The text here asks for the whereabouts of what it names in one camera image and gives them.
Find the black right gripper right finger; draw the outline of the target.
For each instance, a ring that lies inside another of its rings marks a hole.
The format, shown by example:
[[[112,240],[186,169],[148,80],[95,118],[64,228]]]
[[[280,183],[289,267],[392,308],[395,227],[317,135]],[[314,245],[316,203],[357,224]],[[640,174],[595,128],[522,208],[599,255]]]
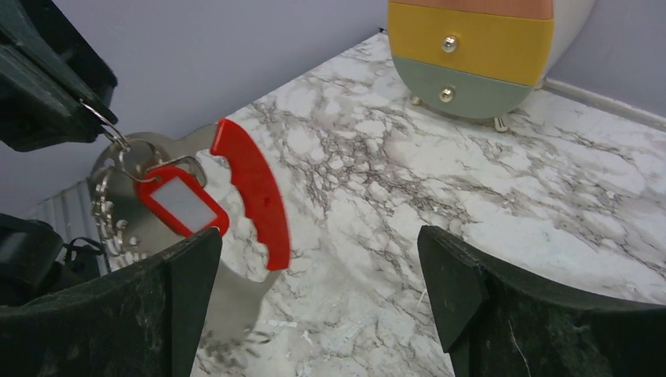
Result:
[[[457,376],[662,376],[665,308],[560,284],[424,225],[437,335]]]

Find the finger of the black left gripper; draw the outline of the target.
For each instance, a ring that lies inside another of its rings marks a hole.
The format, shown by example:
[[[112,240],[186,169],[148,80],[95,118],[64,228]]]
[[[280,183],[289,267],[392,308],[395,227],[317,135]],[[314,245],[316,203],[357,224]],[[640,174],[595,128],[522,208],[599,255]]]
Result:
[[[1,36],[75,101],[84,101],[111,123],[118,79],[52,1],[2,1]]]
[[[99,119],[13,47],[1,46],[1,141],[18,152],[102,134]]]

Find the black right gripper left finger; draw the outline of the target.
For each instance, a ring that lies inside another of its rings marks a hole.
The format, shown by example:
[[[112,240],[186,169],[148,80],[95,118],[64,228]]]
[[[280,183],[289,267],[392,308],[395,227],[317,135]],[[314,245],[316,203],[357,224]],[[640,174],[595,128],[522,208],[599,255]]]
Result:
[[[4,376],[188,376],[221,257],[206,229],[83,284],[1,310]]]

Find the red plastic key tag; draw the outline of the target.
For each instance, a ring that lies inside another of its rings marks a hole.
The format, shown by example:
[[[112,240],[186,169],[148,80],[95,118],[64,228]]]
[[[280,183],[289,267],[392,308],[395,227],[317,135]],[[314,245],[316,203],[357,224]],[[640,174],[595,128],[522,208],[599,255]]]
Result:
[[[147,172],[134,185],[139,201],[168,229],[189,237],[203,229],[216,228],[225,234],[229,216],[186,170],[173,164]]]

